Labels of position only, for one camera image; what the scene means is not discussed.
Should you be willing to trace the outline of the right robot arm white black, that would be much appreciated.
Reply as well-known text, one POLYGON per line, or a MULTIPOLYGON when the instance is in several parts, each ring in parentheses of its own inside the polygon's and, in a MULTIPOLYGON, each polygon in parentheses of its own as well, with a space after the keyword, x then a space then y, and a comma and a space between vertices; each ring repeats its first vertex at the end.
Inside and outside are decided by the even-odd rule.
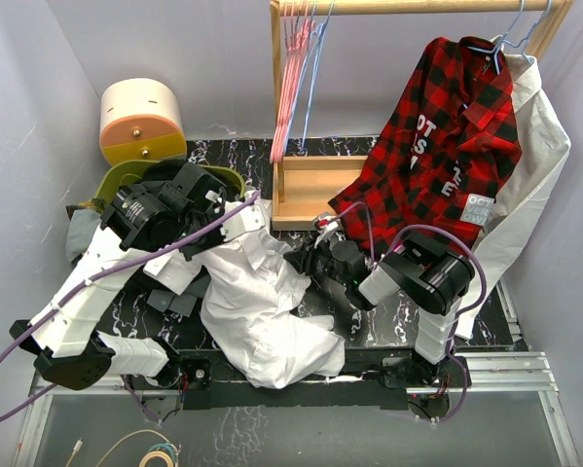
POLYGON ((300 274, 341 284, 357 309, 370 310, 390 296, 406 294, 418 307, 418 335, 411 356, 394 373, 410 384, 427 386, 447 376, 460 302, 474 278, 485 279, 470 252, 460 254, 415 231, 406 233, 402 244, 373 267, 355 242, 324 235, 305 239, 283 257, 300 274))

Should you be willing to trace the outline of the cream white hanging shirt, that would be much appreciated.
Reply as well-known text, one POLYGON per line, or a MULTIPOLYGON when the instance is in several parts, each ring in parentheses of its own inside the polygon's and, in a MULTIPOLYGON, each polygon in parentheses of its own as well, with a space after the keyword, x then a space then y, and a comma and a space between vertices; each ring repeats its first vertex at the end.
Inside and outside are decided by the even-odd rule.
POLYGON ((571 148, 551 101, 542 88, 537 61, 508 54, 518 138, 522 156, 506 184, 499 190, 489 222, 474 243, 473 253, 486 276, 487 290, 474 279, 461 305, 467 309, 458 319, 455 334, 472 336, 475 317, 501 276, 526 247, 558 181, 571 148))

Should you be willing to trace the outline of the grey garment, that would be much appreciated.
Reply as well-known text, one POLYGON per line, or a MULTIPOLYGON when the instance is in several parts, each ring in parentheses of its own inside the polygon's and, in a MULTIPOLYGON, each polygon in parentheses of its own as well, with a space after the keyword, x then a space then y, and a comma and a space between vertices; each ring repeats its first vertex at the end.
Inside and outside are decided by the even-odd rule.
MULTIPOLYGON (((95 230, 100 224, 100 214, 87 208, 67 207, 70 225, 65 243, 65 256, 75 267, 88 250, 95 230)), ((148 292, 147 304, 158 311, 172 311, 189 317, 202 299, 210 283, 209 274, 202 267, 197 267, 197 276, 187 289, 176 295, 167 287, 146 275, 140 268, 129 280, 128 288, 142 289, 148 292)))

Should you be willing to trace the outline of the red black plaid shirt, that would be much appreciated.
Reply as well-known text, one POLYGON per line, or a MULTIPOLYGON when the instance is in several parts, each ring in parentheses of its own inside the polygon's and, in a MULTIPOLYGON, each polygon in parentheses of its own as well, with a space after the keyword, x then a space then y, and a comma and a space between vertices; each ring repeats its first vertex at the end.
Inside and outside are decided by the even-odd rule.
POLYGON ((409 225, 473 246, 522 156, 504 54, 476 37, 424 49, 360 175, 330 199, 346 237, 384 253, 409 225))

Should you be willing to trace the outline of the aluminium frame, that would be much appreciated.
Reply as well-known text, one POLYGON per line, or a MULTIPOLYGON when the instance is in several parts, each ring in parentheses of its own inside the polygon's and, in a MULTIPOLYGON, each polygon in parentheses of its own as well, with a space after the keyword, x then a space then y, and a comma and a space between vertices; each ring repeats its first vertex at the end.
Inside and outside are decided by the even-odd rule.
MULTIPOLYGON (((196 314, 158 311, 148 292, 128 288, 103 314, 103 332, 160 337, 178 352, 215 349, 196 314)), ((416 307, 404 295, 353 309, 337 282, 313 282, 301 317, 330 315, 348 348, 411 348, 416 307)), ((449 410, 411 402, 378 407, 245 407, 184 411, 179 398, 141 378, 105 377, 71 391, 35 378, 18 466, 135 466, 170 440, 183 466, 574 466, 578 459, 546 356, 512 342, 515 316, 502 290, 482 310, 482 327, 460 342, 471 385, 449 390, 449 410)))

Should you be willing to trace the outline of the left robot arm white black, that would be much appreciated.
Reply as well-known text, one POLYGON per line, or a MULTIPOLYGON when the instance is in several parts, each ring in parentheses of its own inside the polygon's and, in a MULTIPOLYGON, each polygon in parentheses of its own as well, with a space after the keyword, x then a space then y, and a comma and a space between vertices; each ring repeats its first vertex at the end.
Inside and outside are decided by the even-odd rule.
POLYGON ((53 384, 86 389, 106 375, 140 376, 160 388, 180 378, 181 358, 160 338, 111 336, 96 325, 140 270, 177 291, 172 260, 196 255, 267 225, 257 200, 220 170, 180 160, 153 162, 122 183, 100 216, 91 244, 53 300, 10 334, 34 354, 53 384))

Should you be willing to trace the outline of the wooden clothes rack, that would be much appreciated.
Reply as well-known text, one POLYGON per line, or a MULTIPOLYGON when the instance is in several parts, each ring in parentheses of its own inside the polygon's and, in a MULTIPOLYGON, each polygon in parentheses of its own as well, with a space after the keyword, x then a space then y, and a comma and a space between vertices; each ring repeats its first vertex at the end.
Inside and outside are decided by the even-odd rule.
MULTIPOLYGON (((322 16, 472 14, 526 11, 550 12, 534 30, 527 53, 541 58, 552 42, 571 1, 272 1, 270 3, 274 108, 280 111, 287 97, 283 89, 288 72, 284 63, 282 25, 295 13, 310 8, 322 16)), ((329 208, 328 200, 360 173, 360 156, 288 156, 273 165, 273 228, 277 231, 307 231, 312 220, 329 208)))

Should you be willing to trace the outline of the black garment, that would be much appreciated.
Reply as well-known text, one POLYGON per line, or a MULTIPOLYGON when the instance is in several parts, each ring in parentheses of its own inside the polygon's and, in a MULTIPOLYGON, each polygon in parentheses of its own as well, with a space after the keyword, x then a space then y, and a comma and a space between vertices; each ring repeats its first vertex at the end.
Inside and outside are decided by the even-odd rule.
POLYGON ((222 222, 239 194, 215 170, 180 160, 155 162, 136 181, 122 183, 100 216, 88 253, 95 270, 146 261, 174 250, 193 256, 227 241, 222 222))

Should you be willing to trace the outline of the blue wire hanger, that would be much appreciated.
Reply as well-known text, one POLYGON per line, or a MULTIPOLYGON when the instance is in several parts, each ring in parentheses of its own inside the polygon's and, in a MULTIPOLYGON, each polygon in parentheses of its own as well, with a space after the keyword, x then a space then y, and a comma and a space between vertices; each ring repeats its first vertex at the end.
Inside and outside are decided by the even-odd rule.
POLYGON ((330 22, 330 18, 332 16, 334 5, 335 5, 335 2, 331 1, 329 8, 328 8, 327 15, 326 15, 326 19, 316 26, 315 32, 314 32, 314 34, 316 35, 316 38, 315 38, 314 44, 312 45, 312 48, 311 48, 311 51, 309 54, 309 58, 311 58, 312 71, 311 71, 311 76, 310 76, 310 90, 309 90, 309 96, 308 96, 308 101, 307 101, 307 110, 306 110, 306 114, 305 114, 305 123, 303 126, 303 134, 302 134, 301 145, 300 145, 300 153, 303 155, 305 155, 307 153, 307 150, 305 149, 305 147, 306 147, 306 139, 308 136, 308 129, 309 129, 309 125, 310 125, 310 117, 311 117, 314 91, 316 88, 316 82, 317 82, 317 77, 318 77, 318 72, 319 72, 320 60, 321 60, 321 56, 322 56, 322 52, 323 52, 325 36, 326 36, 326 32, 327 32, 328 25, 330 22))

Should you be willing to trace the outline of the olive green basket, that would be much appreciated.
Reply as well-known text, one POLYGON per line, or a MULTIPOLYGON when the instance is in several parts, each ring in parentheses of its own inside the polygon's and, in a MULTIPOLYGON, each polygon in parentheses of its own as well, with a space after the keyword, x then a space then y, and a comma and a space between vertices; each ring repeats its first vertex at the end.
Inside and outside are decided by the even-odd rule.
MULTIPOLYGON (((133 160, 118 163, 106 172, 96 194, 91 199, 65 207, 67 216, 71 219, 74 212, 81 209, 91 209, 97 213, 102 213, 120 187, 139 183, 142 178, 146 181, 172 179, 186 163, 187 161, 181 159, 162 161, 133 160)), ((246 184, 236 170, 224 166, 201 163, 199 163, 199 166, 225 182, 230 187, 229 191, 232 196, 242 196, 244 194, 246 184)))

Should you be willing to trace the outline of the cream orange yellow cylinder container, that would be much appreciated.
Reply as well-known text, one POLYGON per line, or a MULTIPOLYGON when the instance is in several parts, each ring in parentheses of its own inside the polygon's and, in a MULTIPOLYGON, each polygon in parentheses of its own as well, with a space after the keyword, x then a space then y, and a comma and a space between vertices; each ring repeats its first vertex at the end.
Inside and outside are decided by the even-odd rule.
POLYGON ((100 99, 99 146, 112 166, 187 153, 179 104, 163 83, 131 78, 108 87, 100 99))

